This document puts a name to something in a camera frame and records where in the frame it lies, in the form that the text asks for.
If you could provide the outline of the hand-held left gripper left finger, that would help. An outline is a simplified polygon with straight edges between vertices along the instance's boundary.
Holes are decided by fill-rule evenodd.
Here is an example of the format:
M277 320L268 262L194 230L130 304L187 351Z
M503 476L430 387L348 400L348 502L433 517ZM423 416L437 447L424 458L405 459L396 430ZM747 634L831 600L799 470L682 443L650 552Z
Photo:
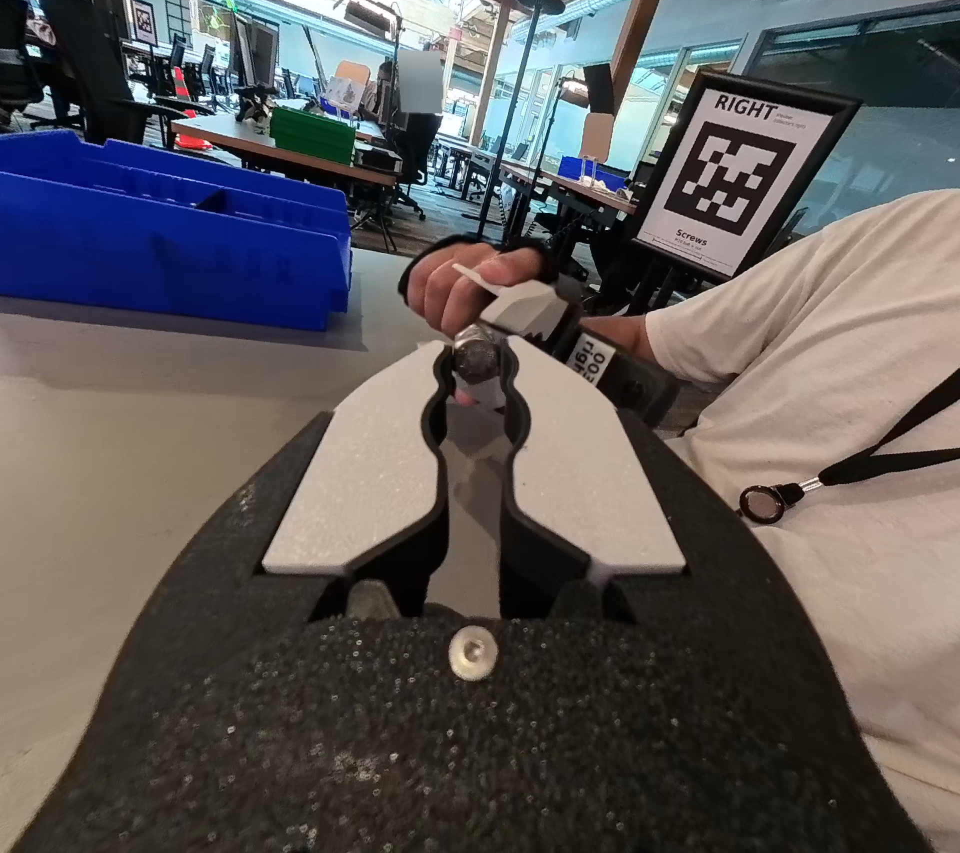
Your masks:
M266 574L379 581L402 616L424 613L450 546L452 350L432 340L332 412L262 559Z

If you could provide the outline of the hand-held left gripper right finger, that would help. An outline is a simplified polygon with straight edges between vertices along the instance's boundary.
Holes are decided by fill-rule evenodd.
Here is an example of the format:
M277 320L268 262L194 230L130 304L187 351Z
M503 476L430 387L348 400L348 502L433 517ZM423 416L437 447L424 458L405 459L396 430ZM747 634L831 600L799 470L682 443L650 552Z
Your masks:
M678 576L687 561L622 416L599 388L517 335L501 349L510 451L501 481L499 607L545 617L570 583Z

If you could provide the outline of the steel hex bolt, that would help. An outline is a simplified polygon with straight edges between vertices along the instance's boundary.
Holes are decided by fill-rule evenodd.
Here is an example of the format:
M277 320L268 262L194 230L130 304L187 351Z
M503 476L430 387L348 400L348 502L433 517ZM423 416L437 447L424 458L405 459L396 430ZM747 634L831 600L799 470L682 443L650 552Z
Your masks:
M455 343L453 371L472 387L497 380L500 376L499 344L482 338Z

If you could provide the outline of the blue plastic bin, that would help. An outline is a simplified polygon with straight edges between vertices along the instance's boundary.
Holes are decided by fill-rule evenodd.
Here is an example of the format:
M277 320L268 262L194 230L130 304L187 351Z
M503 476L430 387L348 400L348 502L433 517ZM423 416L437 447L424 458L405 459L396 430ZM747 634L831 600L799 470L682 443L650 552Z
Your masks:
M67 131L2 136L3 296L321 332L352 273L340 190Z
M626 178L616 169L589 157L563 156L558 165L557 175L578 182L585 181L588 185L603 184L611 192L624 189L626 185Z

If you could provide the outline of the person's right forearm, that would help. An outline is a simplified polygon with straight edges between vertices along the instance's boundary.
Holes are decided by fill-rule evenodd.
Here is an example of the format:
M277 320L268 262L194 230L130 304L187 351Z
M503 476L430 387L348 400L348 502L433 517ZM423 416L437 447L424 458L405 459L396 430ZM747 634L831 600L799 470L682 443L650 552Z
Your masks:
M646 314L635 316L587 316L581 327L615 344L643 363L657 366L659 361L651 346Z

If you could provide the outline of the person's right hand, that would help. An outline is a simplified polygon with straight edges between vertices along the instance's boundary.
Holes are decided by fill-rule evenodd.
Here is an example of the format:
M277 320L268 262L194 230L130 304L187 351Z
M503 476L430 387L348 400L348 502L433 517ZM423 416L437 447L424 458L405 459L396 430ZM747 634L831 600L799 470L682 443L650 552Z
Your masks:
M546 256L538 248L503 251L487 242L459 240L414 261L401 297L435 332L454 340L480 318L498 293L541 277Z

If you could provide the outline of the wooden desk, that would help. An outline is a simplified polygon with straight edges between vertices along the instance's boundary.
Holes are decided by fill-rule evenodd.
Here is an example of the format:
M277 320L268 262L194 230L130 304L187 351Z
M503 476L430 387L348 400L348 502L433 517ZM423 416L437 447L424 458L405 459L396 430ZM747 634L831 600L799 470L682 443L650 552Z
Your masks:
M496 154L472 146L462 138L438 133L430 157L438 178L449 180L450 191L462 202L472 193L486 196L486 188L475 185L481 177L494 172ZM478 236L488 228L500 229L503 238L521 235L528 218L536 214L533 203L554 202L560 218L560 230L578 224L612 226L619 218L637 214L639 205L615 192L549 171L537 172L524 163L503 161L490 181L493 193L486 212L475 206L464 216L479 223Z
M174 135L209 142L249 165L268 169L272 173L283 175L290 173L294 178L333 177L378 187L394 187L400 180L400 175L393 171L379 170L355 163L337 163L281 148L267 133L257 131L248 124L237 122L228 115L173 119L170 121L170 129Z

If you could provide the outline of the framed marker sign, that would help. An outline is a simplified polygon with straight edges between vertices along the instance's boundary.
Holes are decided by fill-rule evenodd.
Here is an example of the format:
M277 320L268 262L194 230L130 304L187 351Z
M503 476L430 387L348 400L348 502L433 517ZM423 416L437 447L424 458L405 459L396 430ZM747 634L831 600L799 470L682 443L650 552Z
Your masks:
M697 73L637 202L635 241L727 282L758 263L862 99Z

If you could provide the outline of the person in white shirt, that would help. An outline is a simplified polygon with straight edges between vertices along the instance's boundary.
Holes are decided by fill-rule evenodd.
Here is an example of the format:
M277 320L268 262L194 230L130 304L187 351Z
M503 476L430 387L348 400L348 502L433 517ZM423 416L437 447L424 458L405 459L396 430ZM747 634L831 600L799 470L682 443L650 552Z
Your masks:
M729 506L884 437L958 368L958 190L852 214L646 322L720 388L667 444ZM798 596L910 819L958 851L958 462L807 494L750 525Z

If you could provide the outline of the green plastic bin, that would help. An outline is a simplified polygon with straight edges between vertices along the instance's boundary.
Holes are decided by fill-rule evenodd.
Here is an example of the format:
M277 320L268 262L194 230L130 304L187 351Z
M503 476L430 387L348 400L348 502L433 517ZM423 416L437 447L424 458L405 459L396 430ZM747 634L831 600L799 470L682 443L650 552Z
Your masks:
M270 112L269 135L283 151L346 166L354 163L354 127L327 114L277 104Z

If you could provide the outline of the small document stand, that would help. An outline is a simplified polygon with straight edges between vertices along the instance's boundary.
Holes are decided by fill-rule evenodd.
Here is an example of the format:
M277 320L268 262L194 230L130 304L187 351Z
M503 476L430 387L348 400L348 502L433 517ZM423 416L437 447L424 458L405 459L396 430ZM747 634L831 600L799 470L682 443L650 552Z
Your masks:
M368 98L372 82L368 66L343 60L321 87L320 101L327 112L338 118L351 118L359 114Z

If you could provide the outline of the black floor lamp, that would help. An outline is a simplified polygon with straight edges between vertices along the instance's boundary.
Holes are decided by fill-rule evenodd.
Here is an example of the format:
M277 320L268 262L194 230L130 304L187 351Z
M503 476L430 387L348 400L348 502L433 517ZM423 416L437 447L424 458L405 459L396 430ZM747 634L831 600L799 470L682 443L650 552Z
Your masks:
M530 14L527 20L526 34L523 41L522 55L519 59L516 76L513 79L510 88L510 97L507 101L507 111L503 115L502 128L494 137L494 148L474 148L468 161L462 184L462 199L470 197L471 186L474 180L480 178L484 181L484 187L481 193L481 203L477 210L465 212L462 216L470 221L471 226L475 226L474 232L468 232L470 239L480 242L486 240L485 231L488 221L491 219L491 211L498 204L495 202L495 194L500 182L500 174L505 166L505 158L511 145L511 136L513 133L515 117L519 110L522 95L524 93L524 77L528 72L528 62L531 50L534 45L537 27L543 15L557 15L565 11L566 7L562 0L515 0L516 3L527 10Z

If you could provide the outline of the black monitor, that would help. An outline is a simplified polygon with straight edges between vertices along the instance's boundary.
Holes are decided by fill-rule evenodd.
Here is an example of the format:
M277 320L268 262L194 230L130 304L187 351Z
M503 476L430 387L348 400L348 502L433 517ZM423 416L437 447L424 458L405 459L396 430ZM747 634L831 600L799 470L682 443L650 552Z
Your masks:
M280 31L268 22L231 14L228 72L235 88L275 89Z

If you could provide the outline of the orange traffic cone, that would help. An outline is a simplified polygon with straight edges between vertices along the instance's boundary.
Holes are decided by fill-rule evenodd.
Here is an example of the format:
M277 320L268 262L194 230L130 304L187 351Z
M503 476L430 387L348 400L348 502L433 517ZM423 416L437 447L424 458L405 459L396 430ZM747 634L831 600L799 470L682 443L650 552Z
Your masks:
M186 105L181 105L177 109L186 115L187 119L197 119L198 113L194 108L190 107L192 100L189 98L189 91L186 86L186 79L182 67L174 66L171 67L173 82L174 82L174 91L176 93L177 99L181 103ZM199 152L209 152L214 149L213 144L202 138L198 138L193 135L186 134L176 134L174 137L174 145L182 151L199 151Z

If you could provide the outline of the black office chair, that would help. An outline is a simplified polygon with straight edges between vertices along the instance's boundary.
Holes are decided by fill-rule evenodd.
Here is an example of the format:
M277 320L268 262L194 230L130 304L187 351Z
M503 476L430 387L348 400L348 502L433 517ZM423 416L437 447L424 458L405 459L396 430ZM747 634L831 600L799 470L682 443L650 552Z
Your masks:
M15 112L43 100L43 87L27 53L29 0L1 0L1 128Z
M78 84L84 116L83 137L97 146L108 140L143 144L148 120L160 121L163 147L175 148L172 122L185 121L187 111L212 116L202 104L172 97L135 100L124 67L107 33L101 12L91 0L39 0L56 47Z

